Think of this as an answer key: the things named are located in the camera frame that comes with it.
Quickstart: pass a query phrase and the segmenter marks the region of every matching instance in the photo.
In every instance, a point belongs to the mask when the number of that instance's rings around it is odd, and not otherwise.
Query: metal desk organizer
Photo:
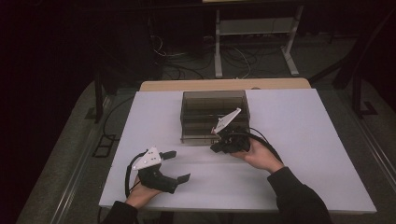
[[[219,119],[241,108],[230,125],[249,129],[248,99],[245,91],[184,91],[181,106],[181,143],[212,145],[219,137],[211,130]]]

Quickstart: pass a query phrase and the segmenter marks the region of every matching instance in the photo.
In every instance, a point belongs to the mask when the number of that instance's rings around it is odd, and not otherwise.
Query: desk leg
[[[216,52],[215,52],[215,72],[216,78],[222,78],[221,57],[220,57],[220,11],[216,11]]]
[[[285,58],[286,63],[288,64],[288,68],[293,77],[299,76],[297,67],[294,63],[294,60],[291,58],[290,50],[293,45],[294,37],[296,36],[298,24],[300,22],[301,14],[303,13],[303,6],[299,6],[297,8],[296,15],[294,17],[293,23],[291,25],[291,29],[289,32],[289,40],[286,46],[282,49],[283,57]]]

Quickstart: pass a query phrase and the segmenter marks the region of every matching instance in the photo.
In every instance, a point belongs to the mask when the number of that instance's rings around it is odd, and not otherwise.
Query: gray carpet
[[[229,49],[229,57],[223,59],[223,73],[225,78],[242,77],[249,72],[249,77],[289,77],[288,69],[280,47],[285,39],[263,37],[265,44],[250,39],[226,40],[224,44],[243,49],[246,60],[250,62],[250,71],[245,59],[236,50]],[[335,63],[345,56],[351,49],[353,39],[334,40],[330,45],[326,35],[298,37],[291,54],[301,73],[301,77],[312,77],[317,72]],[[172,63],[194,69],[205,78],[214,78],[214,67],[211,54],[197,59],[189,54],[172,59]],[[163,79],[197,79],[200,76],[190,70],[180,70],[165,67]],[[336,72],[328,75],[313,85],[325,105],[330,118],[338,132],[349,158],[352,160],[361,181],[367,188],[378,212],[371,215],[332,214],[334,223],[395,223],[396,222],[396,193],[383,174],[373,156],[364,134],[361,132],[360,122],[364,122],[375,136],[379,145],[386,152],[393,163],[396,163],[396,115],[387,104],[377,95],[370,84],[363,82],[363,100],[373,104],[378,115],[365,116],[363,121],[357,121],[350,112],[350,89],[336,91],[330,83]],[[106,101],[106,116],[124,100],[134,96],[133,89],[120,90],[117,96],[109,96]],[[132,99],[118,107],[106,123],[106,132],[120,137],[123,124],[127,118]],[[64,127],[64,131],[52,151],[49,161],[42,175],[37,181],[27,204],[21,212],[18,223],[50,223],[54,214],[59,223],[96,223],[98,202],[113,156],[117,150],[117,143],[111,148],[108,158],[91,157],[98,145],[102,134],[104,119],[94,124],[92,119],[86,119],[89,110],[94,107],[93,85],[87,87]],[[88,150],[90,156],[80,162]],[[68,185],[74,178],[77,184]],[[73,192],[64,202],[64,191]],[[58,208],[59,202],[64,202],[63,208]],[[101,219],[108,211],[102,210]],[[146,218],[158,214],[146,213]],[[233,223],[278,223],[277,214],[239,214],[233,218]]]

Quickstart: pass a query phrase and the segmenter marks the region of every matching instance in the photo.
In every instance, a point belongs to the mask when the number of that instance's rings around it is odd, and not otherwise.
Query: dark background
[[[369,1],[362,2],[306,7],[299,35],[359,34],[371,10]],[[91,1],[87,6],[137,4]],[[160,78],[148,17],[153,19],[156,35],[175,45],[193,46],[192,50],[200,46],[199,35],[214,33],[213,11],[193,12],[193,17],[186,11],[173,11],[172,16],[84,12],[74,2],[63,0],[2,1],[0,10],[2,223],[18,218],[77,98],[95,74],[102,75],[109,93],[120,85]],[[234,12],[222,15],[231,18]],[[262,16],[257,10],[249,15]]]

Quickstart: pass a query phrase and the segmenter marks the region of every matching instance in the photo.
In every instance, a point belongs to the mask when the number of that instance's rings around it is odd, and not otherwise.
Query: white table
[[[147,209],[267,212],[277,211],[268,174],[208,146],[180,143],[182,91],[140,91],[129,117],[99,202],[124,201],[124,177],[131,159],[156,146],[177,151],[164,161],[164,175],[191,173],[175,194],[155,197]],[[250,126],[261,131],[283,162],[314,189],[331,212],[373,213],[375,207],[356,173],[314,89],[249,90]],[[137,172],[132,171],[131,182]]]

